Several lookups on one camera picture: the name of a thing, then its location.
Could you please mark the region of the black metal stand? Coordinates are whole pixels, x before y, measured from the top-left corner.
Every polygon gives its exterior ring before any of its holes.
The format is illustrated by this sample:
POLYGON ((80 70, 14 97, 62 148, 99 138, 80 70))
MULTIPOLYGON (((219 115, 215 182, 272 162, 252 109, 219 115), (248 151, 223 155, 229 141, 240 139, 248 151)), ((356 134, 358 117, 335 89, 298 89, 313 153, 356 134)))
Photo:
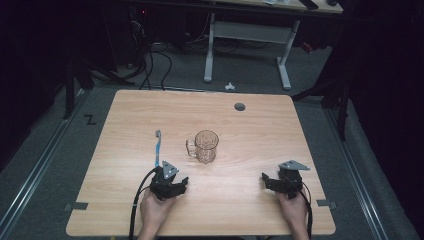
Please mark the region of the black metal stand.
POLYGON ((95 70, 112 80, 115 83, 121 85, 131 86, 133 82, 125 80, 123 77, 106 70, 98 64, 86 59, 86 58, 73 58, 70 59, 66 65, 66 80, 65 80, 65 119, 69 119, 75 109, 75 82, 78 82, 83 90, 92 90, 94 82, 91 77, 91 71, 95 70))
POLYGON ((344 63, 335 49, 330 53, 324 67, 313 87, 292 96, 293 101, 299 101, 308 96, 322 96, 321 106, 324 109, 337 107, 336 131, 345 141, 345 125, 348 107, 349 84, 343 77, 344 63))

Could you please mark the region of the metal floor rail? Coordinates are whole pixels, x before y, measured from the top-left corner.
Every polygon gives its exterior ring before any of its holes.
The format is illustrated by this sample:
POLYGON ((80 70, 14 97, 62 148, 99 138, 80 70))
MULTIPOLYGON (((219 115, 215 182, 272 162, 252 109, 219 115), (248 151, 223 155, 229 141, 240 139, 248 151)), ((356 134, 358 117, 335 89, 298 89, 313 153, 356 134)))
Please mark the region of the metal floor rail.
POLYGON ((74 106, 65 110, 65 92, 30 129, 29 135, 0 173, 0 240, 7 240, 16 222, 48 169, 73 116, 89 90, 78 90, 74 106))
POLYGON ((330 128, 337 140, 337 144, 342 152, 343 162, 347 171, 347 175, 351 181, 351 185, 355 191, 362 212, 366 218, 368 226, 372 232, 374 240, 389 240, 385 228, 382 224, 375 204, 366 189, 361 175, 355 165, 353 156, 348 148, 347 143, 340 137, 337 129, 337 121, 332 110, 323 110, 330 128))

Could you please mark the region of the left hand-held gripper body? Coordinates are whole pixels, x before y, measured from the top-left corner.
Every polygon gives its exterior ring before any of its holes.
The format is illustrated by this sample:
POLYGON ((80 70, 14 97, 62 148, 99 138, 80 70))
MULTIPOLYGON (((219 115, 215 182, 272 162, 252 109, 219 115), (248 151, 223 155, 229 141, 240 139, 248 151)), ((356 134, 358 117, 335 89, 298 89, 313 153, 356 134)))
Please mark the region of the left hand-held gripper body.
POLYGON ((173 180, 179 170, 169 162, 163 160, 162 165, 155 169, 155 176, 151 180, 150 191, 159 200, 176 197, 178 187, 173 184, 173 180))

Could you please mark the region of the clear glass mug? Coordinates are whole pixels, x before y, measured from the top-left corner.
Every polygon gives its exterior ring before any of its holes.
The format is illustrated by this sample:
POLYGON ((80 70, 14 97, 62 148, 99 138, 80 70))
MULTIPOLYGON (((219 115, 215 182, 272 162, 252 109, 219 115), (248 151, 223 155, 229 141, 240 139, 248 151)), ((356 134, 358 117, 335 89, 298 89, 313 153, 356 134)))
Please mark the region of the clear glass mug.
POLYGON ((217 155, 219 144, 218 135, 211 130, 202 130, 192 139, 186 140, 186 150, 190 157, 196 158, 200 163, 212 163, 217 155))

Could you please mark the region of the blue toothbrush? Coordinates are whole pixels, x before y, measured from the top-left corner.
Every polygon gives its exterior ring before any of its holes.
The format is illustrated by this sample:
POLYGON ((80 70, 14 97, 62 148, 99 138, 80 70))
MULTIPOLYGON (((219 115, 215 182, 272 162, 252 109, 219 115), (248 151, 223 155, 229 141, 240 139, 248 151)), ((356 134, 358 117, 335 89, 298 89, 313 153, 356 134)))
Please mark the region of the blue toothbrush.
POLYGON ((155 136, 157 138, 157 143, 155 146, 155 167, 158 167, 160 164, 160 147, 161 147, 161 130, 156 130, 155 136))

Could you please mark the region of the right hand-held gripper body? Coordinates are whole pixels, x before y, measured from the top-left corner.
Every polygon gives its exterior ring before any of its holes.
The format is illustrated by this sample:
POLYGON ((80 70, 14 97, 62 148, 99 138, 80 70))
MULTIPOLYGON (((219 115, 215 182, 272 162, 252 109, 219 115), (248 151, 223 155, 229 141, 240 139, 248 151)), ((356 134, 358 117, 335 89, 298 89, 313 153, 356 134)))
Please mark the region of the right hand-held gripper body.
POLYGON ((289 199, 296 197, 303 188, 303 180, 300 171, 309 171, 310 168, 295 160, 289 160, 279 165, 278 176, 283 183, 282 192, 288 195, 289 199))

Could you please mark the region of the person's left hand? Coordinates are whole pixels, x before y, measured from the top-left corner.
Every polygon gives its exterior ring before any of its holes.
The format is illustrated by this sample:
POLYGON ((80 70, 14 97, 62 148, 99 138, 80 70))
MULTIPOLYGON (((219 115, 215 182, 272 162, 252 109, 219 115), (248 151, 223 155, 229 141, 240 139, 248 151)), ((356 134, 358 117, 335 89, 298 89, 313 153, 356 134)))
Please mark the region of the person's left hand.
POLYGON ((155 235, 164 223, 175 200, 175 197, 159 200, 154 193, 147 190, 141 202, 141 232, 155 235))

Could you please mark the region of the grey tape strip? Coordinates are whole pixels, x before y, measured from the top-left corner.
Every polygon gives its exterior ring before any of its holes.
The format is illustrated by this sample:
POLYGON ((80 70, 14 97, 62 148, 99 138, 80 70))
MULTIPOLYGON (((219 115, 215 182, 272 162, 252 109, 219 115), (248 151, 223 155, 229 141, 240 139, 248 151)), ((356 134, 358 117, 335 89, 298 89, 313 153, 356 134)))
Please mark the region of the grey tape strip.
POLYGON ((68 203, 64 207, 64 211, 72 211, 72 210, 86 210, 88 207, 88 203, 85 202, 73 202, 68 203))
POLYGON ((336 209, 337 204, 334 201, 330 201, 328 199, 319 199, 316 200, 319 207, 328 207, 329 209, 336 209))

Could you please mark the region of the white desk frame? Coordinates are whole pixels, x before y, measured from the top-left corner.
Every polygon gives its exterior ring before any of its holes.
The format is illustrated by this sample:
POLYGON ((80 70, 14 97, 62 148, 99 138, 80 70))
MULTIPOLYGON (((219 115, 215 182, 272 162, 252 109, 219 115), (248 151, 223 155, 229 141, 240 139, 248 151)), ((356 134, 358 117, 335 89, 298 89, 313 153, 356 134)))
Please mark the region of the white desk frame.
MULTIPOLYGON (((336 16, 343 13, 338 0, 213 0, 212 5, 232 4, 234 6, 253 7, 258 10, 286 10, 289 13, 312 13, 320 16, 336 16)), ((301 20, 296 17, 290 26, 279 27, 264 24, 241 23, 236 20, 217 20, 215 14, 210 14, 208 52, 205 61, 204 81, 210 83, 213 79, 214 41, 216 38, 246 40, 263 43, 282 44, 282 54, 276 58, 282 87, 291 89, 290 79, 286 69, 286 61, 295 40, 301 20)))

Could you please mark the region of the person's right hand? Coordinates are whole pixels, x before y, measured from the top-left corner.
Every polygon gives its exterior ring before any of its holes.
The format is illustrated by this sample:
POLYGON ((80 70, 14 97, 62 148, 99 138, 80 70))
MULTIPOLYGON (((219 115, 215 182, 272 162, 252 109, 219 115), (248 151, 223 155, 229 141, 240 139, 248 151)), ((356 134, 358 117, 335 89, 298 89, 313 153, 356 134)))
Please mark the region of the person's right hand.
POLYGON ((282 208, 283 218, 287 221, 291 232, 306 232, 307 207, 301 194, 298 193, 292 199, 283 193, 276 193, 276 196, 282 208))

